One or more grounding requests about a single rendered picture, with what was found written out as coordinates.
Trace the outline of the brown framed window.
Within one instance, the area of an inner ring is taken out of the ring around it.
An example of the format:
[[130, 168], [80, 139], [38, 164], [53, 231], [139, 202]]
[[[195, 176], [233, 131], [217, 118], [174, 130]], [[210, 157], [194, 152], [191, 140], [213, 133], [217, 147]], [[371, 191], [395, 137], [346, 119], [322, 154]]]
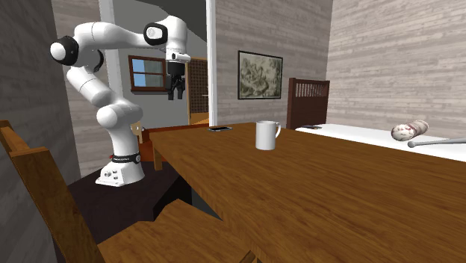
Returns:
[[166, 61], [137, 55], [128, 56], [132, 92], [165, 92]]

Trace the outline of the wooden lattice door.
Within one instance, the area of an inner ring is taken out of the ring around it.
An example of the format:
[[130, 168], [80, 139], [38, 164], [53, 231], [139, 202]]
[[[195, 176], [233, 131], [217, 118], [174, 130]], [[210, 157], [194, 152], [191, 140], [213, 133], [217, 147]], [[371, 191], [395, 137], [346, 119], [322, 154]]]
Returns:
[[208, 123], [208, 62], [206, 58], [192, 58], [187, 63], [188, 124]]

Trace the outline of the white red patterned bolster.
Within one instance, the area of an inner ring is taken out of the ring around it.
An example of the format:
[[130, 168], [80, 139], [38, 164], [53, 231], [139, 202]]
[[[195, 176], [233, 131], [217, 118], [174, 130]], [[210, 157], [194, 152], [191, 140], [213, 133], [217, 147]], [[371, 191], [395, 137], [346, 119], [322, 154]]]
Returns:
[[398, 141], [407, 141], [424, 134], [428, 129], [429, 124], [426, 121], [415, 120], [394, 126], [391, 130], [391, 136]]

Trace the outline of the dark robot stand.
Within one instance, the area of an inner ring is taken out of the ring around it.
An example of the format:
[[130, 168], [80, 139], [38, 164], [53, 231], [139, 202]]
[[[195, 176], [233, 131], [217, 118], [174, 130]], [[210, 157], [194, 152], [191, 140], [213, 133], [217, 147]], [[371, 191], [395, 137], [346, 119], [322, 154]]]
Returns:
[[191, 187], [169, 163], [161, 170], [149, 161], [141, 164], [145, 177], [130, 185], [97, 185], [97, 170], [68, 186], [97, 244], [137, 221], [155, 220], [176, 199], [192, 203]]

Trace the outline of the grey baseball bat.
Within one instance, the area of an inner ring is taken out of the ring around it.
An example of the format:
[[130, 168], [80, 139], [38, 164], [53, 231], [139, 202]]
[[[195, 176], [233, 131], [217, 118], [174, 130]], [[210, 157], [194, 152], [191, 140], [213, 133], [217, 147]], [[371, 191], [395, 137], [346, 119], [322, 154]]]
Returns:
[[438, 145], [438, 144], [466, 144], [466, 137], [446, 139], [446, 140], [424, 141], [424, 142], [414, 142], [411, 140], [407, 143], [408, 147], [410, 148], [414, 148], [416, 146], [427, 146], [427, 145]]

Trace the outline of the orange-brown wooden chair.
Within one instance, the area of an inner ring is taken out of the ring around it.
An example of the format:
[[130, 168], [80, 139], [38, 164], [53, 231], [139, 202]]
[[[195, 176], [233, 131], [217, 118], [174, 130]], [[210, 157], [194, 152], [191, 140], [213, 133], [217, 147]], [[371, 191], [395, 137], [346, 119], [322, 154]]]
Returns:
[[163, 128], [153, 128], [153, 129], [144, 129], [142, 131], [142, 139], [143, 142], [139, 144], [140, 154], [141, 154], [141, 161], [153, 161], [153, 146], [152, 142], [149, 138], [149, 134], [153, 132], [166, 132], [171, 130], [179, 130], [179, 129], [195, 129], [201, 127], [209, 127], [207, 123], [201, 124], [193, 124], [188, 126], [170, 126], [170, 127], [163, 127]]

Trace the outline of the light brown wooden chair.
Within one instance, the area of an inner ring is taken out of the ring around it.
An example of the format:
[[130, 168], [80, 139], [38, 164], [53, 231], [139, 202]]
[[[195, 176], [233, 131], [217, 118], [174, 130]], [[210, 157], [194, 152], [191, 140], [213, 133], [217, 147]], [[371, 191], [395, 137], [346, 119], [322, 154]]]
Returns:
[[154, 221], [95, 242], [45, 147], [30, 148], [0, 120], [0, 141], [66, 263], [253, 263], [255, 254], [220, 220], [177, 199]]

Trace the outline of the bed with dark wooden headboard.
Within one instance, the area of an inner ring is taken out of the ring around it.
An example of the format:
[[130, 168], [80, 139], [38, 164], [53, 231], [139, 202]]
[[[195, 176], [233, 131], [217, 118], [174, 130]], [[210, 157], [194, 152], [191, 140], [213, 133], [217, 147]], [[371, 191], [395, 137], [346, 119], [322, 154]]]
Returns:
[[[287, 127], [300, 132], [318, 134], [344, 140], [431, 155], [466, 162], [466, 144], [438, 144], [408, 147], [409, 141], [424, 142], [446, 140], [442, 137], [422, 135], [407, 141], [392, 138], [388, 130], [368, 129], [356, 126], [328, 124], [326, 122], [329, 81], [289, 79]], [[306, 129], [301, 126], [322, 126], [322, 129]]]

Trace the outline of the dark framed wall picture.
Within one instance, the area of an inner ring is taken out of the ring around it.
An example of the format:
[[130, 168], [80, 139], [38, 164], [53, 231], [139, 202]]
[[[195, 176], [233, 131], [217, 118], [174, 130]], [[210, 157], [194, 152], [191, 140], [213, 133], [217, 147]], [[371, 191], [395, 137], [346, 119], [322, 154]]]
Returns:
[[283, 58], [241, 50], [237, 54], [237, 98], [281, 99]]

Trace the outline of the white mug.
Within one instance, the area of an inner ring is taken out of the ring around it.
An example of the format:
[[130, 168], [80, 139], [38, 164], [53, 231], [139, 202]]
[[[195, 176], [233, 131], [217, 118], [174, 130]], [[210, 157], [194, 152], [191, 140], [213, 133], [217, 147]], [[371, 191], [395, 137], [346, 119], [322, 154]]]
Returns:
[[258, 121], [255, 124], [255, 147], [260, 150], [274, 150], [281, 124], [275, 121]]

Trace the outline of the brown wooden table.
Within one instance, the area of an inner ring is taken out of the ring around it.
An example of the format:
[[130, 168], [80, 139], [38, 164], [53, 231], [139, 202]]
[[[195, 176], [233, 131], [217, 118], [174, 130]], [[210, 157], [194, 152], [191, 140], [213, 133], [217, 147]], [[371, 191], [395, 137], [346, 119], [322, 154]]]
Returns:
[[466, 163], [255, 125], [150, 134], [263, 263], [466, 263]]

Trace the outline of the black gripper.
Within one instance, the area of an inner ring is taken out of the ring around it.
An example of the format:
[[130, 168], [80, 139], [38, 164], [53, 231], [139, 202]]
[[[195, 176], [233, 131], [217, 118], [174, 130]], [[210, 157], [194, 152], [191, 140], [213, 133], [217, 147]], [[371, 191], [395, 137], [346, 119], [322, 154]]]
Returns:
[[174, 89], [177, 90], [178, 99], [183, 98], [185, 63], [167, 62], [167, 95], [168, 100], [174, 100]]

